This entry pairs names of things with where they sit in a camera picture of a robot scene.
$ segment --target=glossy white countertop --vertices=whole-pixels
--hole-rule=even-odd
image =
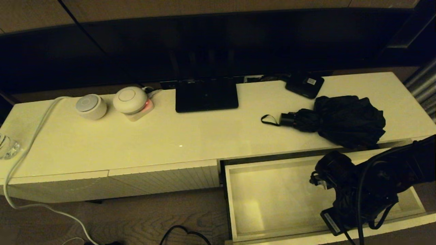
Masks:
[[[386,133],[380,143],[436,133],[436,125],[393,73],[324,78],[318,96],[368,97],[376,108],[384,111]],[[338,147],[317,133],[260,122],[265,114],[278,120],[280,113],[313,108],[314,100],[287,91],[284,85],[282,81],[238,84],[239,108],[191,113],[177,113],[175,90],[164,90],[153,97],[154,110],[136,122],[129,121],[113,108],[113,95],[102,95],[108,103],[108,112],[97,121],[76,114],[74,108],[79,98],[63,99],[14,177]],[[0,132],[26,147],[49,103],[15,105]],[[15,158],[0,161],[0,176],[6,174]]]

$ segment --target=glass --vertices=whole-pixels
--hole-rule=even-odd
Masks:
[[[20,144],[17,141],[0,133],[0,159],[11,159],[19,150]]]

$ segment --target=label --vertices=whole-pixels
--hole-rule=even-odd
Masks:
[[[312,85],[315,85],[316,82],[317,82],[317,81],[316,81],[315,79],[312,79],[312,78],[309,78],[309,79],[307,80],[307,83],[310,83],[310,84],[312,84]]]
[[[339,227],[336,225],[336,223],[333,221],[333,219],[330,217],[330,214],[325,213],[324,217],[327,219],[327,221],[330,223],[331,227],[333,227],[334,231],[336,231],[336,233],[339,233],[341,230],[339,229]]]

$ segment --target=umbrella strap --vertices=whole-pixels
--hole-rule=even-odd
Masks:
[[[274,123],[274,122],[266,122],[266,121],[264,121],[264,119],[265,119],[266,117],[268,117],[268,116],[272,117],[272,119],[274,119],[275,123]],[[260,121],[261,121],[262,123],[264,123],[264,124],[269,124],[269,125],[273,125],[273,126],[280,127],[280,124],[277,123],[277,120],[276,120],[272,115],[265,115],[265,116],[263,116],[263,117],[260,118]]]

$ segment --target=wooden floor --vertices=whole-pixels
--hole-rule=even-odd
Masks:
[[[436,211],[435,183],[415,186],[427,211]],[[30,202],[16,200],[17,204]],[[92,238],[100,244],[123,241],[124,245],[157,245],[173,225],[204,234],[213,245],[229,239],[226,202],[221,188],[125,197],[102,204],[73,202],[53,204],[55,209],[82,220]],[[62,245],[82,237],[81,227],[72,219],[44,208],[13,210],[0,196],[0,245]],[[436,223],[388,234],[367,237],[366,244],[434,245]],[[204,245],[196,236],[175,229],[165,245]],[[82,245],[79,240],[67,245]],[[348,245],[348,241],[335,245]]]

